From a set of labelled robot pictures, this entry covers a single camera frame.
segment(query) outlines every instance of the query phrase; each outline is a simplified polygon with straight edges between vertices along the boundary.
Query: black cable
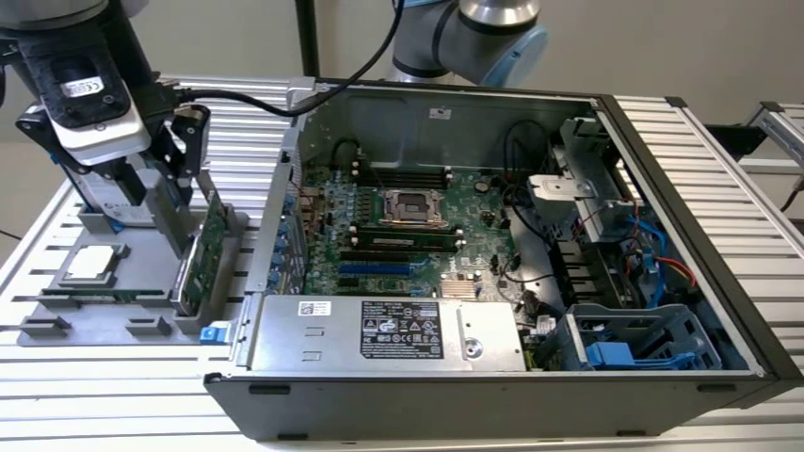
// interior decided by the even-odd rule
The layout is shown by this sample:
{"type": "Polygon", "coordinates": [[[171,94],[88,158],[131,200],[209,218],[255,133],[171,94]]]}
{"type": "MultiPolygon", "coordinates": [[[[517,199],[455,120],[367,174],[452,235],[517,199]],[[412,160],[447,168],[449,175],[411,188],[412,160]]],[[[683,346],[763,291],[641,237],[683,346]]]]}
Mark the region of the black cable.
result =
{"type": "MultiPolygon", "coordinates": [[[[536,127],[536,129],[539,129],[539,131],[541,132],[541,134],[544,134],[544,140],[545,140],[545,145],[547,145],[547,149],[544,150],[545,153],[549,152],[551,150],[551,136],[548,134],[547,129],[544,128],[544,126],[535,120],[519,120],[516,121],[508,128],[508,130],[505,131],[505,134],[503,135],[503,174],[508,175],[508,161],[509,161],[509,157],[508,157],[508,153],[509,153],[509,146],[511,146],[511,134],[513,133],[513,130],[516,130],[516,128],[523,125],[523,124],[531,124],[536,127]]],[[[515,140],[513,144],[519,144],[521,146],[521,141],[519,139],[515,140]]],[[[511,173],[516,173],[516,153],[511,153],[511,173]]]]}
{"type": "Polygon", "coordinates": [[[337,96],[347,88],[349,88],[355,82],[368,73],[372,69],[377,61],[380,60],[381,55],[388,50],[388,46],[391,45],[391,41],[397,34],[397,29],[400,28],[400,22],[403,21],[403,13],[404,13],[404,0],[397,1],[397,9],[396,14],[393,16],[393,23],[391,24],[391,29],[388,30],[388,35],[380,45],[380,49],[368,60],[368,62],[363,65],[359,71],[347,79],[347,81],[329,89],[325,92],[317,93],[312,98],[305,99],[303,103],[307,103],[304,106],[291,110],[283,110],[281,108],[275,107],[273,105],[255,99],[253,97],[235,91],[227,91],[224,89],[179,89],[179,100],[181,102],[192,102],[197,99],[229,99],[232,101],[243,102],[251,106],[256,106],[257,108],[268,111],[276,116],[281,116],[284,118],[295,118],[296,116],[301,116],[305,113],[309,113],[316,108],[319,108],[327,101],[329,101],[335,96],[337,96]]]}
{"type": "Polygon", "coordinates": [[[4,231],[4,230],[1,230],[1,229],[0,229],[0,234],[1,234],[1,235],[4,235],[4,236],[5,236],[5,237],[8,237],[8,238],[12,238],[13,240],[17,240],[17,241],[19,241],[19,240],[23,240],[23,237],[20,237],[19,235],[12,234],[12,233],[9,233],[8,231],[4,231]]]}
{"type": "Polygon", "coordinates": [[[793,201],[795,201],[795,197],[799,196],[799,191],[793,190],[793,192],[791,193],[791,196],[788,196],[788,200],[784,201],[784,204],[781,205],[781,211],[784,212],[785,210],[788,210],[791,208],[791,206],[793,205],[793,201]]]}
{"type": "Polygon", "coordinates": [[[508,274],[508,267],[511,266],[511,260],[508,260],[508,262],[505,263],[505,265],[503,266],[503,271],[500,272],[501,275],[505,277],[505,279],[508,281],[511,281],[512,283],[519,283],[519,284],[525,284],[525,283],[535,283],[536,281],[541,281],[541,280],[547,280],[548,278],[552,278],[555,276],[553,273],[548,273],[547,275],[541,275],[537,278],[532,278],[529,280],[516,280],[515,278],[511,277],[511,275],[508,274]]]}
{"type": "Polygon", "coordinates": [[[516,300],[516,299],[509,299],[509,298],[505,296],[505,294],[503,293],[503,288],[500,287],[500,278],[497,278],[497,284],[496,284],[496,287],[497,287],[497,294],[500,294],[500,297],[503,297],[503,299],[504,299],[504,300],[505,300],[508,303],[515,304],[515,305],[517,305],[517,306],[519,306],[519,304],[520,304],[523,301],[521,301],[521,299],[520,299],[520,300],[516,300]]]}
{"type": "Polygon", "coordinates": [[[509,186],[503,191],[503,200],[505,200],[505,194],[508,193],[508,191],[511,189],[513,189],[513,193],[512,193],[513,197],[511,198],[511,210],[513,210],[513,214],[516,215],[516,217],[521,221],[521,223],[525,226],[525,228],[528,228],[528,230],[532,232],[532,234],[544,241],[545,245],[551,246],[551,240],[548,239],[548,237],[541,232],[539,232],[539,230],[536,230],[536,228],[529,224],[529,222],[525,220],[525,216],[523,215],[523,213],[516,208],[516,191],[517,190],[524,190],[525,188],[523,186],[509,186]]]}
{"type": "Polygon", "coordinates": [[[333,168],[335,165],[336,165],[337,150],[340,149],[340,146],[343,146],[347,143],[353,144],[356,148],[360,147],[360,142],[356,139],[353,139],[353,138],[340,138],[336,141],[336,144],[332,147],[332,155],[329,157],[329,167],[331,168],[333,168]]]}

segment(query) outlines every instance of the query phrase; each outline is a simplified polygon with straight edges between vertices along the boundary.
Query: metal frame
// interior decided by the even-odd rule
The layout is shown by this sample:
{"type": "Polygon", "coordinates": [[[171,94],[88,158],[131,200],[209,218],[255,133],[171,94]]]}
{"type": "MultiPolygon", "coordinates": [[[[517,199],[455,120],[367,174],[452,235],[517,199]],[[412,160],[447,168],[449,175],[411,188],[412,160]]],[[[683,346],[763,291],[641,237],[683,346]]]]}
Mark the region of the metal frame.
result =
{"type": "Polygon", "coordinates": [[[763,102],[745,124],[763,129],[799,167],[804,167],[804,105],[763,102]]]}
{"type": "MultiPolygon", "coordinates": [[[[203,79],[184,77],[197,88],[236,89],[273,104],[284,104],[287,81],[203,79]]],[[[628,98],[628,102],[661,103],[656,98],[628,98]]],[[[265,190],[279,156],[285,120],[256,109],[227,102],[212,107],[209,140],[212,178],[223,196],[251,216],[244,250],[252,250],[255,228],[260,225],[265,190]]],[[[671,182],[676,183],[671,172],[671,182]]],[[[75,218],[77,197],[63,186],[11,259],[0,269],[0,323],[7,323],[13,297],[36,291],[47,276],[28,276],[64,251],[47,247],[71,243],[79,230],[75,218]]],[[[728,218],[709,218],[700,204],[689,202],[693,215],[709,237],[719,237],[728,218]]],[[[737,259],[728,247],[719,251],[727,263],[737,259]]],[[[252,255],[241,255],[239,271],[249,267],[252,255]]],[[[243,277],[237,277],[243,287],[243,277]]],[[[755,299],[796,365],[804,368],[804,303],[755,299]]],[[[257,309],[249,296],[244,310],[257,309]]],[[[59,347],[20,348],[13,331],[0,331],[0,438],[13,450],[189,449],[217,448],[244,451],[296,450],[297,444],[259,444],[239,434],[201,385],[201,375],[220,369],[231,347],[59,347]]],[[[719,410],[673,428],[659,438],[499,439],[455,441],[328,442],[304,444],[317,450],[628,450],[645,452],[787,452],[804,449],[804,388],[799,388],[748,410],[719,410]]]]}

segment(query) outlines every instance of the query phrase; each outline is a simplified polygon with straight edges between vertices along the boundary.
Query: white label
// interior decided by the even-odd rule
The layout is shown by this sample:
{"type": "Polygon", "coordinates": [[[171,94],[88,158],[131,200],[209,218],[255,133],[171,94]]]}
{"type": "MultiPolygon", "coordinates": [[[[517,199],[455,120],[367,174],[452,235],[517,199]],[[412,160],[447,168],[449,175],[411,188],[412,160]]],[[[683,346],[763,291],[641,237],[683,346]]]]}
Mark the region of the white label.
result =
{"type": "Polygon", "coordinates": [[[101,92],[103,89],[104,86],[100,77],[89,77],[61,84],[61,92],[69,98],[88,96],[89,94],[101,92]]]}
{"type": "Polygon", "coordinates": [[[329,315],[331,301],[299,301],[299,315],[329,315]]]}
{"type": "Polygon", "coordinates": [[[96,207],[103,213],[128,226],[153,224],[151,211],[145,203],[131,205],[115,182],[107,181],[97,174],[80,177],[79,183],[85,186],[96,207]]]}
{"type": "Polygon", "coordinates": [[[416,242],[413,240],[403,240],[400,238],[375,238],[372,242],[377,245],[404,245],[412,247],[416,242]]]}
{"type": "Polygon", "coordinates": [[[448,108],[431,108],[429,119],[449,121],[452,118],[452,110],[448,108]]]}

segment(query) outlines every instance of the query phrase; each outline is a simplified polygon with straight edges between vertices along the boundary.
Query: sticker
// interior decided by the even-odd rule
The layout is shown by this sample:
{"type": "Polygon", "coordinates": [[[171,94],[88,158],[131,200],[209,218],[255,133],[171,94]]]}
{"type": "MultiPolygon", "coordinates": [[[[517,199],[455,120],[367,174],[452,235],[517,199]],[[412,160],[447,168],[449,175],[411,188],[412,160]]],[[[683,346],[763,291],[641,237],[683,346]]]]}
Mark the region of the sticker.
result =
{"type": "Polygon", "coordinates": [[[431,108],[429,119],[449,121],[452,118],[452,110],[448,108],[431,108]]]}
{"type": "Polygon", "coordinates": [[[100,77],[83,78],[61,84],[61,92],[71,99],[88,96],[103,91],[103,80],[100,77]]]}
{"type": "Polygon", "coordinates": [[[372,243],[376,245],[404,245],[412,247],[416,242],[413,240],[403,240],[400,238],[375,238],[372,243]]]}
{"type": "Polygon", "coordinates": [[[299,315],[329,315],[331,301],[299,301],[299,315]]]}
{"type": "Polygon", "coordinates": [[[441,318],[435,301],[364,301],[360,354],[369,360],[441,360],[441,318]]]}
{"type": "Polygon", "coordinates": [[[129,226],[143,226],[153,224],[153,217],[145,202],[141,205],[131,205],[120,187],[112,181],[107,181],[95,173],[80,177],[79,183],[89,192],[92,200],[103,200],[97,205],[103,213],[112,217],[120,223],[129,226]]]}

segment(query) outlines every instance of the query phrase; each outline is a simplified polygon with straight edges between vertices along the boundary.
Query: barcode label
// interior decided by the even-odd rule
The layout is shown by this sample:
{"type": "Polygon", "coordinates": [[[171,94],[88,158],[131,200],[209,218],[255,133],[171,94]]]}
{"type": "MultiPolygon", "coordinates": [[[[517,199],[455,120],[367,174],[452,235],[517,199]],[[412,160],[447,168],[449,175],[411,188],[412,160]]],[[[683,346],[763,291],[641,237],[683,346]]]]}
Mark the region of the barcode label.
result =
{"type": "Polygon", "coordinates": [[[331,301],[299,301],[299,315],[329,315],[331,301]]]}

